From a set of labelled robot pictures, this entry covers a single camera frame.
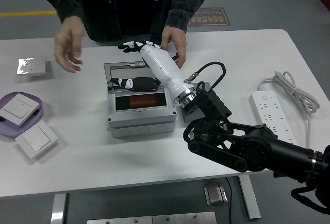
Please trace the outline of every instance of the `metal connector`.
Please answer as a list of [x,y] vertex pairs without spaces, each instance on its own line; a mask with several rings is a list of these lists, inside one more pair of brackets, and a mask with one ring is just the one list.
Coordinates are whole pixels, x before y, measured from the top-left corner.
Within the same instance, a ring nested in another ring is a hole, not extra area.
[[184,80],[184,83],[188,83],[191,84],[191,82],[196,79],[196,77],[198,76],[198,73],[195,72],[194,74],[192,74],[189,78],[187,78],[186,80]]
[[187,104],[192,102],[196,97],[196,89],[194,87],[184,90],[175,99],[174,103],[185,108]]

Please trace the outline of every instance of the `person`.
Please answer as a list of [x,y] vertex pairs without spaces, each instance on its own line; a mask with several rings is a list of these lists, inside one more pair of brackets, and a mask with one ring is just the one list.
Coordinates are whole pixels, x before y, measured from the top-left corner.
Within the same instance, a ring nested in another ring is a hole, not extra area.
[[173,41],[179,68],[186,61],[186,31],[204,0],[47,0],[62,23],[55,37],[56,62],[71,73],[83,62],[84,27],[91,40],[109,42],[123,35],[150,34],[150,41],[167,50]]

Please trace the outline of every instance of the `white light switch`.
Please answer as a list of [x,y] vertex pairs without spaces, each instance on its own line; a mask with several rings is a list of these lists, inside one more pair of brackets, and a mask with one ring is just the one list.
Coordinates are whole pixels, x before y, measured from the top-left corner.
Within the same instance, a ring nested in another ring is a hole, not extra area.
[[39,121],[15,140],[32,159],[53,145],[58,137],[44,121]]
[[38,151],[50,141],[49,137],[42,131],[39,126],[36,126],[35,129],[26,132],[23,135],[23,138],[28,142],[34,151]]
[[39,103],[22,95],[16,96],[0,109],[0,116],[20,126],[39,107]]

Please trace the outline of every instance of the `power socket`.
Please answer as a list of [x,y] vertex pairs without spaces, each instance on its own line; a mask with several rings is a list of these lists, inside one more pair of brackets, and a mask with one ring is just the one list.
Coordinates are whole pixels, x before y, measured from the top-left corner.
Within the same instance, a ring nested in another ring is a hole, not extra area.
[[29,76],[40,76],[46,74],[46,59],[45,58],[19,59],[17,74],[29,75]]
[[278,139],[297,144],[281,105],[273,91],[256,91],[250,103],[260,125],[266,124]]

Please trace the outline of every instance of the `white power cord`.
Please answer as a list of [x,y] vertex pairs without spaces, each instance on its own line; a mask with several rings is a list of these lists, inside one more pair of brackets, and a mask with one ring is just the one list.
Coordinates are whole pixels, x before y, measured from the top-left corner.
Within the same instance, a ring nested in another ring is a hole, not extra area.
[[320,104],[312,95],[308,94],[307,92],[301,90],[295,85],[293,76],[288,72],[285,71],[283,74],[281,72],[275,71],[275,76],[272,78],[266,78],[262,80],[257,90],[261,91],[261,85],[264,83],[269,82],[277,82],[279,83],[282,88],[293,98],[294,102],[297,106],[302,110],[303,114],[307,118],[308,122],[308,131],[307,131],[307,148],[310,147],[310,137],[311,137],[311,121],[310,115],[315,113],[317,109],[319,109]]

